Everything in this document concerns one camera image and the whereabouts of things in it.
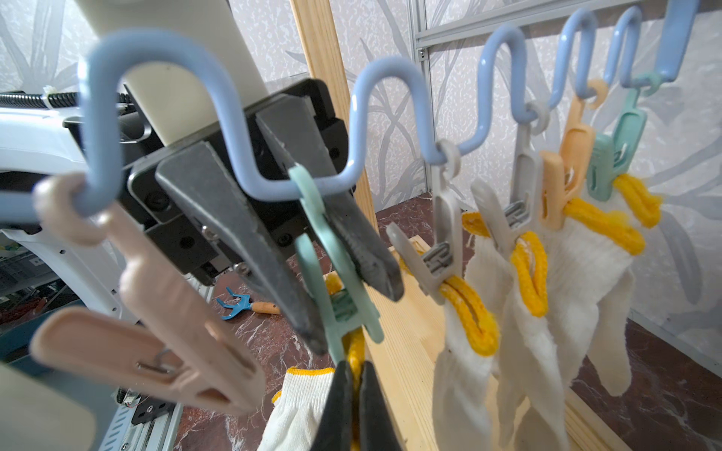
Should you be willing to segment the white glove hung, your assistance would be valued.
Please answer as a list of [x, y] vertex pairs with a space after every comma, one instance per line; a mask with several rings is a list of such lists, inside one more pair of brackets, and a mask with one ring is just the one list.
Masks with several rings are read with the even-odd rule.
[[646, 247], [641, 229], [660, 222], [663, 200], [629, 174], [615, 178], [613, 191], [605, 202], [587, 195], [571, 200], [562, 229], [543, 229], [541, 241], [562, 382], [571, 386], [590, 360], [607, 393], [619, 397], [632, 381], [625, 338], [635, 287], [631, 264]]
[[486, 394], [500, 330], [477, 291], [459, 276], [439, 287], [445, 343], [434, 367], [432, 424], [440, 450], [490, 450]]
[[496, 354], [499, 443], [517, 450], [566, 450], [564, 389], [557, 344], [547, 321], [547, 254], [526, 232], [502, 257], [479, 212], [462, 216], [475, 238], [466, 282], [500, 325]]

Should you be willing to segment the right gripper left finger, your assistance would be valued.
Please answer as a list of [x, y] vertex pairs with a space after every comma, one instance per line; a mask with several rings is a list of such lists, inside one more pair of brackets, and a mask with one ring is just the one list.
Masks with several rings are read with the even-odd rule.
[[310, 451], [350, 451], [353, 441], [353, 372], [347, 361], [336, 367]]

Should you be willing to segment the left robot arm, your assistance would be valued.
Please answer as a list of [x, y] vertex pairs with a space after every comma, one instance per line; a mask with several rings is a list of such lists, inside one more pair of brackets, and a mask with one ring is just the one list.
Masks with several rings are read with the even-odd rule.
[[[228, 259], [246, 265], [247, 283], [279, 305], [316, 353], [342, 359], [341, 340], [348, 331], [365, 327], [371, 336], [383, 337], [369, 289], [400, 300], [402, 272], [349, 192], [319, 195], [312, 189], [304, 164], [319, 158], [323, 172], [333, 164], [318, 119], [297, 91], [291, 86], [248, 112], [273, 163], [302, 191], [299, 200], [280, 204], [305, 220], [292, 252], [267, 229], [261, 203], [246, 195], [211, 143], [177, 148], [156, 165], [154, 176], [193, 233], [208, 227], [216, 234]], [[243, 349], [220, 317], [120, 204], [103, 210], [98, 223], [75, 210], [73, 196], [84, 182], [81, 173], [48, 178], [35, 187], [33, 203], [44, 229], [81, 245], [110, 241], [124, 255], [120, 296], [140, 325], [122, 327], [121, 336], [133, 337], [137, 345], [163, 343], [188, 366], [242, 359]], [[299, 272], [288, 266], [291, 253]]]

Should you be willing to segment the white glove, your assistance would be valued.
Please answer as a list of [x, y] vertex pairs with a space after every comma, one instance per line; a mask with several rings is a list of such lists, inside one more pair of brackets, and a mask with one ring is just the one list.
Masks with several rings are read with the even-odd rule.
[[[366, 357], [364, 333], [357, 328], [344, 336], [343, 349], [353, 374], [353, 417], [350, 448], [361, 449], [357, 425], [359, 394]], [[282, 388], [274, 395], [274, 411], [261, 438], [261, 450], [308, 450], [322, 422], [332, 387], [334, 368], [289, 368]]]

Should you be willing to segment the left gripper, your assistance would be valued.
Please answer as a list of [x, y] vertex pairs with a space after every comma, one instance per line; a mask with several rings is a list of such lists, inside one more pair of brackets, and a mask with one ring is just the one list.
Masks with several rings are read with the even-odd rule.
[[[316, 354], [328, 351], [318, 306], [284, 257], [306, 228], [296, 201], [264, 203], [249, 197], [231, 169], [218, 124], [164, 147], [146, 124], [130, 94], [120, 94], [120, 136], [124, 186], [118, 203], [141, 225], [149, 239], [181, 274], [204, 286], [221, 272], [244, 264], [261, 295], [274, 301], [291, 328]], [[295, 165], [312, 177], [337, 174], [345, 154], [347, 133], [340, 120], [328, 123], [327, 141], [308, 106], [308, 99], [281, 95], [257, 113], [256, 122], [283, 175]], [[352, 258], [364, 282], [393, 302], [404, 295], [402, 271], [376, 229], [349, 191], [326, 195], [325, 218]], [[211, 242], [208, 227], [219, 240]]]

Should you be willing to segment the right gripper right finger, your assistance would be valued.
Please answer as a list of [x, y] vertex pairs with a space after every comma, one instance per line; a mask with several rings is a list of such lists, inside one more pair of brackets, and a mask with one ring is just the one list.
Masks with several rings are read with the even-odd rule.
[[361, 374], [358, 408], [359, 445], [363, 451], [402, 451], [374, 365]]

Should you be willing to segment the blue wavy clip hanger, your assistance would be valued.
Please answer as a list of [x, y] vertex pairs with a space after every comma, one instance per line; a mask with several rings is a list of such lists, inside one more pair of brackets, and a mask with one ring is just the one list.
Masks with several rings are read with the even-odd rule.
[[[308, 65], [302, 50], [301, 41], [291, 12], [289, 1], [230, 1], [228, 12], [223, 16], [226, 28], [234, 20], [253, 56], [259, 76], [265, 83], [279, 81], [298, 73], [308, 71]], [[335, 19], [338, 45], [346, 69], [349, 91], [353, 90], [356, 76], [368, 62], [381, 56], [404, 56], [412, 59], [409, 11], [407, 1], [329, 1]], [[501, 8], [505, 1], [426, 1], [429, 15], [434, 10], [434, 20], [428, 27], [441, 26], [452, 19], [463, 18], [472, 13], [484, 13]], [[601, 75], [605, 53], [611, 43], [612, 27], [603, 27], [607, 20], [606, 12], [597, 11], [600, 28], [597, 30], [594, 63], [590, 77]], [[608, 18], [616, 22], [620, 13], [611, 12]], [[652, 50], [657, 50], [657, 38], [661, 33], [660, 20], [646, 22], [641, 29], [642, 37], [637, 49], [637, 71], [647, 71]], [[21, 90], [26, 93], [41, 93], [46, 86], [57, 91], [77, 91], [77, 64], [97, 44], [97, 40], [112, 31], [97, 31], [90, 24], [75, 1], [1, 1], [1, 92]], [[528, 99], [547, 99], [553, 79], [555, 44], [558, 36], [528, 39]], [[479, 39], [465, 39], [450, 42], [445, 51], [432, 52], [432, 101], [435, 103], [434, 116], [437, 131], [453, 142], [464, 141], [471, 135], [476, 113], [476, 58], [482, 47]], [[505, 80], [509, 77], [509, 52], [506, 47], [499, 52], [496, 80], [505, 84], [504, 88], [494, 90], [494, 113], [501, 115], [494, 120], [491, 134], [484, 145], [492, 156], [481, 157], [475, 152], [470, 165], [477, 167], [479, 174], [494, 175], [493, 165], [499, 166], [505, 160], [500, 152], [502, 138], [511, 133], [506, 129], [513, 126], [509, 113], [509, 93]], [[547, 132], [541, 137], [540, 146], [556, 150], [560, 141], [560, 114], [567, 113], [570, 101], [571, 85], [575, 70], [570, 68], [569, 81], [561, 104]], [[622, 100], [623, 92], [619, 87], [620, 73], [617, 73], [614, 86], [610, 85], [609, 98], [598, 114], [592, 114], [594, 127], [600, 130], [603, 125], [603, 113], [613, 113], [617, 103]], [[408, 90], [399, 81], [388, 79], [374, 88], [372, 94], [372, 112], [369, 122], [369, 156], [367, 171], [376, 210], [396, 205], [412, 195], [420, 194], [425, 188], [423, 164], [416, 136], [411, 99], [404, 101]], [[195, 106], [191, 101], [172, 101], [168, 108], [174, 112], [174, 120], [163, 120], [163, 133], [158, 132], [161, 141], [172, 143], [186, 137], [217, 120], [214, 112], [182, 113], [181, 107]]]

